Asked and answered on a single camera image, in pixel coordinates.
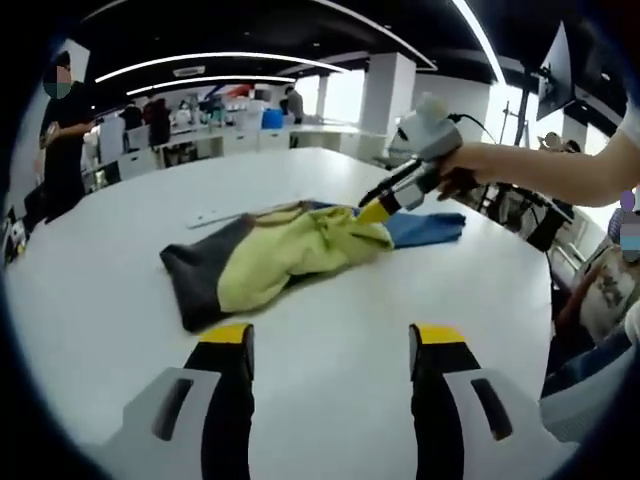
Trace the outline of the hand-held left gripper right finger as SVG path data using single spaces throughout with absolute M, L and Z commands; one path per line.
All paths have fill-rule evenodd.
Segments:
M 417 478 L 548 479 L 572 456 L 538 402 L 482 367 L 456 329 L 412 324 L 409 350 Z

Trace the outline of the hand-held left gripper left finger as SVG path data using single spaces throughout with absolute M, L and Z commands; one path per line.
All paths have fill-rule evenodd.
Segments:
M 209 330 L 181 368 L 168 368 L 123 409 L 99 449 L 115 479 L 247 479 L 255 409 L 254 328 Z

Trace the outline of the person's right hand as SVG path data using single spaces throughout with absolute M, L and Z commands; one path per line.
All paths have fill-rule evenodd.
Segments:
M 493 178 L 491 154 L 493 145 L 464 144 L 441 163 L 438 189 L 439 201 L 466 193 Z

